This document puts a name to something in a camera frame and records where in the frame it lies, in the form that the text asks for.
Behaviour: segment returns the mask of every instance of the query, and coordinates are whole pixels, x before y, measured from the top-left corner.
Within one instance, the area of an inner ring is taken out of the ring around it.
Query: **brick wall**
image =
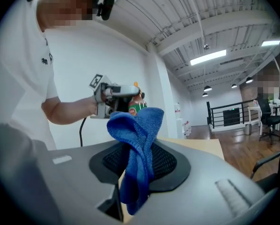
[[[280,54],[276,57],[276,61],[280,67]],[[273,88],[280,87],[280,75],[275,62],[271,61],[265,68],[253,76],[253,80],[252,83],[240,85],[243,101],[256,98],[258,93],[273,94]]]

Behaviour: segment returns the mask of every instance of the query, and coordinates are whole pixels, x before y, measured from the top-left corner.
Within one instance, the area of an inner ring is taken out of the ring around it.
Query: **person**
[[[53,55],[45,36],[47,29],[74,25],[91,19],[98,0],[16,0],[0,25],[0,67],[24,93],[8,124],[31,139],[43,141],[55,150],[48,120],[66,125],[97,113],[95,98],[61,102],[53,80]],[[0,93],[16,93],[15,86],[3,85]]]

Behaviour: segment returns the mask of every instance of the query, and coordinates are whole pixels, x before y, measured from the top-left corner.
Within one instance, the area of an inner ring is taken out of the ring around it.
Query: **man's arm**
[[[88,97],[72,103],[63,103],[59,97],[53,97],[42,104],[42,109],[49,121],[66,125],[96,115],[97,102],[94,97]]]

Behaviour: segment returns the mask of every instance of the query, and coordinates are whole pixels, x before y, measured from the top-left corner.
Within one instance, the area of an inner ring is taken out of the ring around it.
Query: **ceiling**
[[[280,22],[265,0],[117,0],[103,23],[144,48],[153,43],[189,91],[238,83],[273,51],[262,42],[280,39]],[[224,49],[225,57],[189,63]]]

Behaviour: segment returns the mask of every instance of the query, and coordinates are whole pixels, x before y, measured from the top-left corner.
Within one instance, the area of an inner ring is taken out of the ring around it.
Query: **green label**
[[[138,113],[141,109],[143,109],[143,108],[145,108],[145,107],[147,107],[147,104],[146,104],[146,103],[139,103],[139,104],[131,105],[131,106],[129,106],[129,113],[130,113],[131,115],[136,116],[137,113]]]

